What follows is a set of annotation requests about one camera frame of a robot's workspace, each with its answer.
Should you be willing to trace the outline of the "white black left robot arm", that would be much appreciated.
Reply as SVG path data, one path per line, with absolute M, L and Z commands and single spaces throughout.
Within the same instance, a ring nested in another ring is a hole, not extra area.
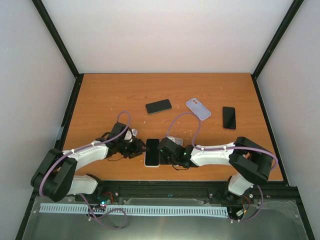
M 68 195 L 85 194 L 92 201 L 103 198 L 101 180 L 92 175 L 76 175 L 76 171 L 93 162 L 108 159 L 115 154 L 132 159 L 142 155 L 149 147 L 139 138 L 138 131 L 116 122 L 110 132 L 91 143 L 71 150 L 50 149 L 31 178 L 31 186 L 41 196 L 54 202 Z

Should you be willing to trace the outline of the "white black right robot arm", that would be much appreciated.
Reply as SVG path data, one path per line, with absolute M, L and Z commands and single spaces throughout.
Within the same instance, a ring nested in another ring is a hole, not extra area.
M 207 165 L 233 167 L 237 173 L 228 181 L 227 191 L 236 196 L 243 195 L 254 185 L 266 185 L 271 171 L 278 164 L 271 152 L 243 136 L 224 145 L 186 147 L 176 143 L 173 137 L 165 137 L 157 149 L 166 157 L 167 165 L 185 170 Z

